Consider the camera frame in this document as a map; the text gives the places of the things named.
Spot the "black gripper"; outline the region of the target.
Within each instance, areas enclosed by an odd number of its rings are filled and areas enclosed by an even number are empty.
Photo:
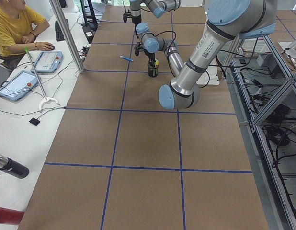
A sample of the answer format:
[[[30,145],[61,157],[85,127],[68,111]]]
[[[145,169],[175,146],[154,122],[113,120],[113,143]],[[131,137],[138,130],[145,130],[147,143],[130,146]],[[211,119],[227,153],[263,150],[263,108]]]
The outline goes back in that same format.
[[[136,57],[139,56],[140,52],[144,52],[146,56],[148,56],[148,67],[155,67],[155,54],[148,52],[144,45],[141,42],[137,42],[137,44],[134,47],[134,54]]]
[[[123,21],[126,23],[127,22],[127,19],[128,18],[132,18],[132,13],[131,11],[126,11],[124,14],[123,14]]]

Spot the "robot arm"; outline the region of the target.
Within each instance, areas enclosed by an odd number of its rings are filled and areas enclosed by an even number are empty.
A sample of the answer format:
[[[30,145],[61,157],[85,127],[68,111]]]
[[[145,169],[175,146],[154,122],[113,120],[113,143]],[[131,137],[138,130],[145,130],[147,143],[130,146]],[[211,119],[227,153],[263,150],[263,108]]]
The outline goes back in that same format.
[[[151,54],[164,52],[174,74],[161,86],[159,102],[165,109],[189,108],[199,100],[198,79],[228,41],[259,38],[275,30],[276,0],[213,0],[207,12],[206,31],[193,53],[183,62],[174,41],[155,37],[141,21],[144,3],[156,18],[180,7],[179,0],[132,0],[130,13],[143,49]]]
[[[142,22],[141,4],[145,4],[156,18],[178,9],[181,5],[180,0],[130,0],[129,3],[130,9],[123,14],[123,21],[126,23],[130,18],[134,25]]]

